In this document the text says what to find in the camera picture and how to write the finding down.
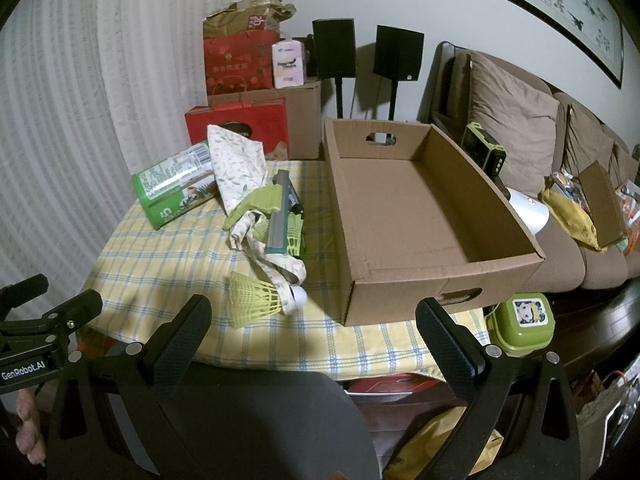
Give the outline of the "person's left hand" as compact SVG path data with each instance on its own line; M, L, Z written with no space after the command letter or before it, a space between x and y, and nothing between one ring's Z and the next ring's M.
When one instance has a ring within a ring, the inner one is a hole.
M32 388L18 392L15 408L21 419L21 427L17 430L15 443L18 450L33 465L42 465L47 452L40 431L40 416L37 410L36 397Z

